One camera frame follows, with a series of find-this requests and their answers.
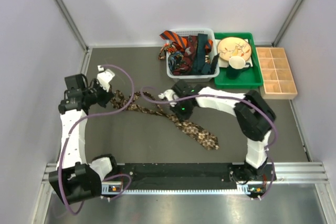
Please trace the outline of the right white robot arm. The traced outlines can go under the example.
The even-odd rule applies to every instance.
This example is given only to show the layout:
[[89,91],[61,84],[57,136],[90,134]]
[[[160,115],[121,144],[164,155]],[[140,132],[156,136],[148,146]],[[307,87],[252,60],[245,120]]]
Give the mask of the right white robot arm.
[[279,136],[275,126],[276,115],[261,95],[250,90],[247,93],[230,93],[211,87],[177,82],[164,91],[160,98],[170,103],[170,109],[180,120],[191,117],[195,107],[214,109],[234,116],[242,133],[247,137],[247,154],[244,166],[232,172],[233,179],[256,180],[264,174],[268,160],[271,134]]

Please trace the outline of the brown floral tie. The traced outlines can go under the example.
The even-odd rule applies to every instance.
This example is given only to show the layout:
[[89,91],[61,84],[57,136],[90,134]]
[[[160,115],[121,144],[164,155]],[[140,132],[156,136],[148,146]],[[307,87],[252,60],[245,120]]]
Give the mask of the brown floral tie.
[[[150,100],[156,101],[155,97],[148,93],[143,92],[144,96],[146,98],[149,98]],[[179,129],[181,132],[183,132],[185,135],[189,136],[193,140],[195,140],[198,144],[200,144],[203,148],[205,148],[208,151],[212,150],[218,150],[219,149],[219,142],[218,137],[211,133],[210,131],[204,129],[200,125],[193,123],[188,120],[180,121],[176,115],[168,114],[164,112],[162,107],[158,104],[156,104],[157,110],[152,110],[149,108],[146,108],[142,105],[136,104],[136,101],[140,98],[141,92],[137,91],[134,93],[133,99],[131,100],[130,104],[127,108],[125,108],[126,111],[134,111],[134,112],[141,112],[144,114],[150,114],[155,116],[160,116],[163,118],[168,119],[171,121],[177,129]],[[110,103],[114,109],[120,109],[124,105],[127,104],[127,102],[130,100],[131,96],[126,98],[124,94],[117,90],[115,92],[115,95],[113,98],[111,98]]]

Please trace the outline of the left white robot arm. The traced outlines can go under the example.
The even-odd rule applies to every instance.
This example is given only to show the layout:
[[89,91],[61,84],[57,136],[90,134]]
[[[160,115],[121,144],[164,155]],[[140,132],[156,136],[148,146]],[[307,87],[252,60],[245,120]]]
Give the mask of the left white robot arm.
[[62,124],[61,153],[57,169],[48,180],[61,201],[74,204],[99,197],[102,182],[114,180],[119,174],[115,158],[103,154],[87,163],[85,131],[92,105],[106,107],[114,94],[110,82],[115,74],[105,70],[90,83],[84,74],[65,78],[66,90],[58,110]]

